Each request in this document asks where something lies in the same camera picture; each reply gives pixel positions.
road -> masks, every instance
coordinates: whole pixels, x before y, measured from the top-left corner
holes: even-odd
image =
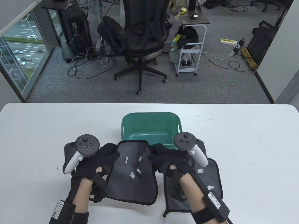
[[[35,22],[20,21],[15,24],[4,37],[15,37],[28,39],[29,35],[36,35],[38,40],[42,40],[42,36],[36,26]]]
[[[43,57],[44,53],[37,52],[38,48],[44,49],[46,51],[46,46],[40,44],[24,44],[24,43],[16,43],[16,42],[8,42],[8,44],[12,51],[14,50],[23,51],[22,55],[15,54],[15,57],[17,59],[20,59],[21,57],[24,56],[32,58],[32,61],[26,62],[26,65],[22,66],[27,68],[36,68],[37,64],[40,62],[41,58]]]

chair backrest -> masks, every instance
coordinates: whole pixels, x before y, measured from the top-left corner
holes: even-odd
[[[143,51],[166,41],[168,4],[169,0],[123,0],[128,50]]]

bottle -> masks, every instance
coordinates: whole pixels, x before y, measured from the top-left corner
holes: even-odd
[[[188,10],[195,10],[196,0],[189,0]]]

vr controller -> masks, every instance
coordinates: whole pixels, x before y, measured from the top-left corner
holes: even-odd
[[[64,146],[65,162],[62,167],[64,174],[71,173],[83,158],[95,155],[100,148],[99,140],[93,135],[81,135],[75,142]]]
[[[202,167],[208,165],[205,146],[202,141],[189,132],[180,132],[173,139],[174,145],[181,151],[187,151]]]

smartphone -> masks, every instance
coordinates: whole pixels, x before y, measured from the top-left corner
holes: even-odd
[[[189,20],[195,22],[199,17],[200,15],[198,15],[197,13],[193,13],[193,15],[189,18]]]

